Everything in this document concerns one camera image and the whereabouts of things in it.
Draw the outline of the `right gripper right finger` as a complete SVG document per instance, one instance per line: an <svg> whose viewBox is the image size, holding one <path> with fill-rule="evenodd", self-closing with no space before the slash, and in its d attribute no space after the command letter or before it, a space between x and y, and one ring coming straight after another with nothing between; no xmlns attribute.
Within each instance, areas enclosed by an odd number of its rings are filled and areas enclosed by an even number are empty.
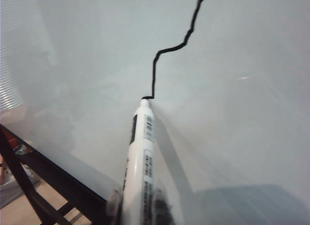
<svg viewBox="0 0 310 225"><path fill-rule="evenodd" d="M167 192L162 181L158 180L154 189L154 225L173 225Z"/></svg>

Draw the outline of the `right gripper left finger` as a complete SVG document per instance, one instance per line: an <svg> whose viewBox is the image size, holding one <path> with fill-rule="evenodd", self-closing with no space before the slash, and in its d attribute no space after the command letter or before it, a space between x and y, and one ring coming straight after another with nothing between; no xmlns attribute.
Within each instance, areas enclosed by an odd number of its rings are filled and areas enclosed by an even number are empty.
<svg viewBox="0 0 310 225"><path fill-rule="evenodd" d="M114 188L107 200L106 216L109 225L119 225L121 222L123 206L123 190L121 187Z"/></svg>

